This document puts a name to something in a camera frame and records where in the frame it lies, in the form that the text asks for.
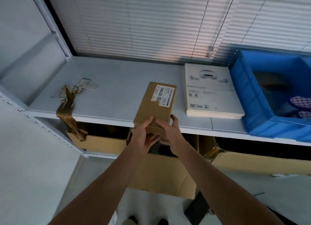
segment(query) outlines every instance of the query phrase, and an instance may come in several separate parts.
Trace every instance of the gray floor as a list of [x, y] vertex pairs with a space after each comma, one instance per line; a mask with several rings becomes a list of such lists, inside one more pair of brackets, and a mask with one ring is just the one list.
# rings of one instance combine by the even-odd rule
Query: gray floor
[[[80, 167], [72, 176], [58, 210], [66, 206], [75, 196], [96, 179], [112, 162], [106, 158], [83, 158]], [[311, 224], [311, 177], [295, 176], [277, 179], [243, 173], [225, 172], [230, 178], [255, 195], [264, 204], [278, 211], [299, 225]], [[170, 225], [190, 225], [183, 214], [192, 200], [127, 189], [117, 208], [117, 225], [130, 215], [136, 215], [141, 225], [156, 225], [166, 218]], [[202, 225], [219, 225], [215, 215], [207, 215]]]

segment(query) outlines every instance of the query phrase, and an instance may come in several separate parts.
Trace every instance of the shelf surface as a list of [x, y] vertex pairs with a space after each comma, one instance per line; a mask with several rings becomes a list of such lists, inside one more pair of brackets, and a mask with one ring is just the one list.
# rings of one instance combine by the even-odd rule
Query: shelf surface
[[177, 86], [173, 114], [181, 132], [256, 141], [309, 145], [290, 139], [250, 136], [239, 119], [188, 117], [184, 98], [184, 66], [102, 58], [72, 57], [30, 105], [28, 114], [57, 118], [59, 98], [51, 98], [65, 84], [91, 79], [97, 89], [85, 89], [75, 98], [72, 116], [81, 122], [133, 127], [133, 120], [150, 81]]

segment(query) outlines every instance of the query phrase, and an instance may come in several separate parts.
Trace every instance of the blue plastic bin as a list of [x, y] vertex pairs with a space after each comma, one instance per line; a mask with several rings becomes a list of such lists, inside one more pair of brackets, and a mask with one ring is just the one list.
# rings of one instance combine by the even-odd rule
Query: blue plastic bin
[[282, 74], [291, 86], [285, 96], [280, 96], [284, 101], [298, 95], [311, 98], [311, 58], [244, 50], [240, 52], [230, 71], [245, 111], [242, 121], [250, 135], [311, 142], [311, 120], [276, 116], [254, 76], [254, 71]]

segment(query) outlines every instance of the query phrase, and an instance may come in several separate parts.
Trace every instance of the small brown cardboard box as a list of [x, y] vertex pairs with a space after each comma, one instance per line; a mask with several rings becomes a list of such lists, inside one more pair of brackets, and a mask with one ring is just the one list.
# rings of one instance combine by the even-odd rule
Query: small brown cardboard box
[[284, 159], [225, 151], [219, 148], [213, 136], [200, 135], [198, 136], [197, 144], [199, 145], [199, 153], [220, 170], [263, 175], [311, 174], [311, 161], [308, 160]]
[[[81, 149], [116, 155], [130, 141], [130, 132], [128, 139], [88, 135], [84, 142], [79, 141], [72, 133], [67, 134], [74, 145]], [[196, 190], [195, 182], [178, 158], [151, 153], [144, 157], [129, 187], [187, 199], [194, 199]]]
[[149, 82], [134, 118], [134, 126], [138, 126], [150, 116], [153, 116], [152, 123], [146, 128], [146, 132], [166, 137], [164, 129], [155, 122], [155, 119], [162, 119], [169, 123], [176, 95], [176, 88], [175, 85]]

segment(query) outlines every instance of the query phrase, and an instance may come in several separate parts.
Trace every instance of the brown ribbon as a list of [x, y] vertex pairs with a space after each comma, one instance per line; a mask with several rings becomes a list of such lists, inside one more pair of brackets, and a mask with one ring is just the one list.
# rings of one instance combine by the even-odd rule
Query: brown ribbon
[[87, 131], [78, 128], [78, 122], [72, 117], [73, 100], [78, 94], [78, 89], [74, 87], [72, 92], [70, 92], [68, 88], [64, 86], [63, 91], [66, 93], [67, 98], [65, 101], [62, 101], [58, 107], [56, 116], [64, 122], [69, 132], [73, 133], [80, 141], [83, 142], [86, 140]]

